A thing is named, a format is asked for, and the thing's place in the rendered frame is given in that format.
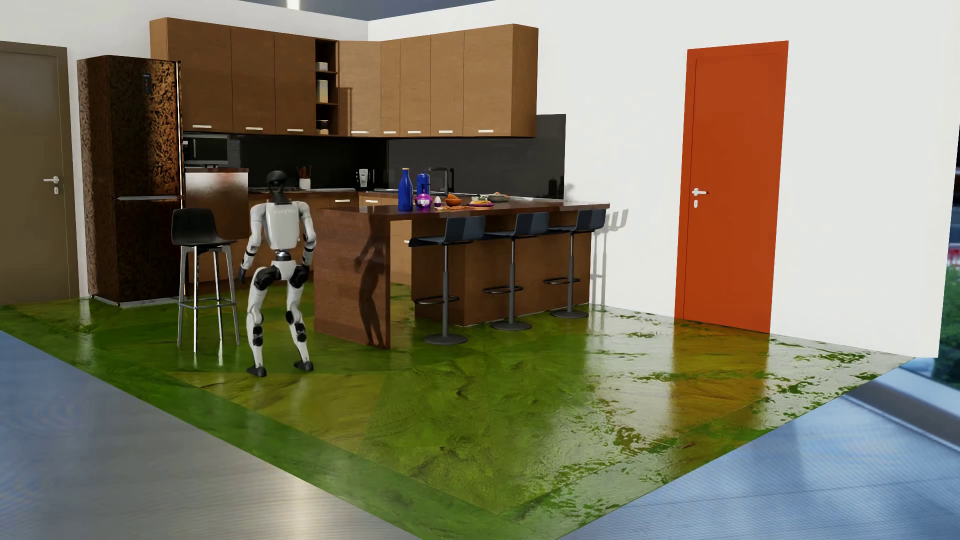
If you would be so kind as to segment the black stool with metal legs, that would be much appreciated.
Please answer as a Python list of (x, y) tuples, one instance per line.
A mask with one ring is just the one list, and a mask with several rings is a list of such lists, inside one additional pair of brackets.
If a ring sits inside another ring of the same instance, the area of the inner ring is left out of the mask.
[[(218, 329), (220, 339), (223, 339), (223, 321), (222, 321), (222, 308), (231, 307), (232, 316), (233, 316), (233, 326), (234, 326), (234, 335), (236, 341), (239, 341), (239, 323), (238, 323), (238, 314), (237, 314), (237, 305), (236, 305), (236, 295), (235, 295), (235, 285), (234, 285), (234, 274), (233, 274), (233, 257), (231, 245), (234, 244), (235, 240), (226, 240), (223, 239), (215, 225), (215, 219), (213, 211), (209, 208), (204, 207), (184, 207), (180, 209), (175, 209), (172, 215), (172, 227), (171, 227), (171, 240), (174, 246), (179, 247), (179, 276), (178, 276), (178, 287), (177, 287), (177, 337), (176, 345), (181, 346), (183, 344), (183, 331), (184, 331), (184, 311), (190, 310), (193, 311), (193, 351), (197, 351), (197, 328), (198, 328), (198, 310), (207, 310), (215, 309), (218, 315)], [(186, 291), (187, 291), (187, 263), (188, 255), (192, 253), (194, 255), (193, 263), (193, 279), (194, 279), (194, 289), (193, 289), (193, 301), (192, 303), (187, 302), (186, 300)], [(215, 296), (210, 298), (199, 298), (199, 258), (203, 253), (213, 253), (214, 254), (214, 276), (218, 278), (219, 276), (219, 258), (218, 254), (222, 253), (225, 256), (226, 263), (226, 275), (229, 284), (229, 300), (223, 299), (220, 296), (220, 282), (217, 280), (215, 282)], [(213, 301), (210, 304), (201, 304), (201, 302)]]

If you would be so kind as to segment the white and black left robot leg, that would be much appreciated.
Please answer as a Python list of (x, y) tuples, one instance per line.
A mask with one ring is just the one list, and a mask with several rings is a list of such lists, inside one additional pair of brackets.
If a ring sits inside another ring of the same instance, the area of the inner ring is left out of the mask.
[(282, 277), (282, 272), (274, 265), (258, 268), (251, 280), (246, 308), (246, 337), (250, 350), (253, 354), (253, 365), (246, 369), (248, 374), (258, 378), (267, 376), (266, 368), (263, 364), (263, 315), (261, 307), (266, 297), (267, 290), (277, 280)]

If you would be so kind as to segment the white and black robot leg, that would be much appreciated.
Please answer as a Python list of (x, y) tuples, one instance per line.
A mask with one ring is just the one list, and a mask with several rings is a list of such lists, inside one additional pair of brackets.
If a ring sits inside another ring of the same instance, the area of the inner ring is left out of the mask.
[(305, 319), (300, 311), (304, 285), (308, 276), (308, 266), (304, 264), (295, 266), (292, 276), (287, 280), (286, 293), (286, 321), (289, 324), (294, 345), (298, 350), (298, 360), (294, 362), (294, 367), (304, 372), (311, 372), (314, 369), (306, 346)]
[(246, 369), (248, 374), (258, 378), (267, 376), (266, 368), (263, 364), (263, 315), (261, 307), (266, 297), (267, 290), (277, 280), (282, 277), (282, 272), (274, 265), (258, 268), (251, 280), (246, 308), (246, 337), (250, 350), (253, 354), (253, 365)]

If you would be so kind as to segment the brown wooden kitchen island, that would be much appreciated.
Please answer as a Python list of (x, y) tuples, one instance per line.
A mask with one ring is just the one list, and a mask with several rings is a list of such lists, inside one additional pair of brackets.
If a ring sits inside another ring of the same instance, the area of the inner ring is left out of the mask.
[[(331, 337), (391, 348), (393, 222), (410, 221), (411, 240), (441, 237), (451, 217), (484, 215), (486, 233), (512, 231), (520, 214), (548, 213), (550, 228), (575, 225), (581, 210), (609, 207), (607, 202), (512, 199), (490, 207), (463, 204), (409, 212), (392, 205), (323, 209), (315, 220), (315, 329)], [(412, 256), (412, 299), (441, 295), (443, 247), (408, 249)], [(593, 232), (574, 235), (574, 276), (580, 279), (573, 284), (575, 311), (579, 311), (576, 306), (591, 300), (592, 249)], [(543, 280), (568, 276), (569, 254), (570, 236), (565, 232), (515, 241), (515, 283), (523, 289), (514, 295), (514, 317), (567, 307), (568, 287), (545, 284)], [(508, 319), (509, 295), (484, 293), (483, 289), (503, 286), (507, 290), (510, 260), (510, 238), (449, 246), (449, 293), (460, 298), (449, 304), (449, 324), (465, 327)], [(414, 305), (414, 315), (424, 319), (440, 322), (442, 311), (440, 304)]]

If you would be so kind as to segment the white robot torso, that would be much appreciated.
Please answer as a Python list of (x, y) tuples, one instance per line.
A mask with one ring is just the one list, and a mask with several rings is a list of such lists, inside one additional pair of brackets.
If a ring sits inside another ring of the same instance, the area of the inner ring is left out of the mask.
[(274, 260), (286, 263), (292, 260), (291, 250), (301, 239), (301, 202), (265, 202), (263, 204), (263, 227), (270, 249), (274, 251)]

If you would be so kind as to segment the white and black right robot leg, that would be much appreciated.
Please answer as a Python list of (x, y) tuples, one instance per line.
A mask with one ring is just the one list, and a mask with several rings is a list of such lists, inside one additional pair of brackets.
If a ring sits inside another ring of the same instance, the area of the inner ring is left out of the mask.
[(308, 266), (304, 264), (295, 266), (292, 276), (287, 280), (286, 293), (286, 321), (289, 324), (294, 345), (298, 350), (298, 360), (294, 362), (294, 367), (304, 372), (311, 372), (314, 369), (306, 346), (305, 319), (300, 311), (304, 285), (308, 276)]

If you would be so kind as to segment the white humanoid robot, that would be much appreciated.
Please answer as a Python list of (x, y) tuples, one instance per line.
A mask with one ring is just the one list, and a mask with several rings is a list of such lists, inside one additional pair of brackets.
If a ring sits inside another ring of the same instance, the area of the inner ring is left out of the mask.
[[(287, 191), (291, 200), (304, 201), (310, 207), (313, 220), (317, 220), (320, 209), (326, 208), (358, 208), (358, 207), (395, 207), (398, 196), (395, 193), (379, 191)], [(390, 281), (394, 284), (410, 286), (412, 284), (412, 255), (408, 249), (411, 238), (410, 221), (392, 222), (390, 225)], [(258, 267), (268, 266), (275, 258), (274, 251), (269, 247), (267, 235), (261, 234), (262, 244), (259, 247), (246, 277), (250, 278)]]

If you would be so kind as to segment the stainless steel dishwasher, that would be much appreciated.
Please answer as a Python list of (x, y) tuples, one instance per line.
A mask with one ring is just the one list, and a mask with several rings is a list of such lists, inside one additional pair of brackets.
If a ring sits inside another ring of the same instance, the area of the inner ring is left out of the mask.
[(237, 240), (230, 246), (236, 271), (250, 236), (248, 169), (187, 167), (184, 181), (185, 207), (210, 209), (219, 237)]

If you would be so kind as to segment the black microwave oven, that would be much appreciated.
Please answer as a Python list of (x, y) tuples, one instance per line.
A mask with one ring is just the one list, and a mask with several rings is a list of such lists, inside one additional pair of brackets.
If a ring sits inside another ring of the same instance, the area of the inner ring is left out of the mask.
[(240, 167), (239, 139), (227, 133), (186, 132), (182, 141), (187, 167)]

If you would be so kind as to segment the dark brown patterned refrigerator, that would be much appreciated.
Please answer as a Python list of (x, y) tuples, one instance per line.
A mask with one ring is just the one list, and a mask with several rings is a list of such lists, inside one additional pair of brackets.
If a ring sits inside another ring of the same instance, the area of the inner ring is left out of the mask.
[(177, 62), (99, 55), (77, 62), (90, 294), (114, 305), (176, 296), (171, 222), (183, 202)]

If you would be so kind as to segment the grey brown door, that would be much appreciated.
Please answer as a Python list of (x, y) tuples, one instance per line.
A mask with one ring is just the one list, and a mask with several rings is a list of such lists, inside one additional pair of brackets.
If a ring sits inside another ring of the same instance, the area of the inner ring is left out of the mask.
[(0, 306), (80, 293), (66, 61), (0, 41)]

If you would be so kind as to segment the orange door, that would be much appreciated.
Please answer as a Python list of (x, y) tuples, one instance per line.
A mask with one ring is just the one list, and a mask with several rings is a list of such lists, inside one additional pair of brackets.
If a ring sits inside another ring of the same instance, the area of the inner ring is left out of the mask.
[[(675, 316), (771, 329), (789, 42), (687, 51)], [(708, 194), (693, 207), (691, 191)]]

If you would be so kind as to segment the black pedestal bar stool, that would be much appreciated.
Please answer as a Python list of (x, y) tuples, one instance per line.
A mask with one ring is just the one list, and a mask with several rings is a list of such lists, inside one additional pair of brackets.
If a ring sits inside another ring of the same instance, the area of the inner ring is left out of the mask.
[(468, 341), (468, 338), (459, 334), (450, 334), (450, 303), (460, 301), (460, 298), (450, 294), (450, 246), (469, 244), (482, 240), (486, 231), (486, 216), (451, 217), (445, 220), (445, 230), (442, 236), (412, 237), (408, 241), (409, 248), (441, 246), (443, 249), (442, 293), (438, 296), (413, 299), (418, 305), (441, 305), (441, 334), (427, 335), (423, 341), (432, 345), (459, 345)]
[(522, 291), (523, 287), (517, 285), (517, 245), (519, 239), (536, 238), (544, 235), (549, 227), (548, 212), (526, 212), (516, 215), (513, 230), (487, 231), (481, 237), (481, 240), (500, 240), (510, 239), (510, 276), (507, 290), (503, 290), (503, 285), (487, 287), (483, 289), (488, 294), (508, 294), (509, 295), (509, 313), (506, 321), (496, 321), (490, 323), (490, 327), (500, 331), (526, 331), (532, 328), (532, 325), (526, 322), (517, 322), (515, 320), (515, 295)]
[(581, 279), (574, 276), (574, 236), (592, 233), (601, 229), (606, 223), (606, 209), (581, 209), (578, 211), (577, 220), (573, 226), (548, 227), (547, 236), (560, 235), (566, 233), (569, 235), (569, 255), (567, 276), (555, 276), (545, 278), (542, 282), (551, 286), (567, 286), (567, 304), (565, 309), (551, 311), (551, 315), (563, 319), (587, 318), (589, 314), (573, 308), (573, 285), (579, 283)]

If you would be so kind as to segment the brown wooden wall cabinets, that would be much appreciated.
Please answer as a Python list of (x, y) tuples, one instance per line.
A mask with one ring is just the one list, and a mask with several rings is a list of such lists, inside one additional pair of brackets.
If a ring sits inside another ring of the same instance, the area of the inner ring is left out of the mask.
[[(176, 18), (150, 55), (179, 63), (188, 132), (350, 138), (532, 138), (539, 30), (504, 24), (345, 41)], [(329, 103), (316, 103), (316, 80)]]

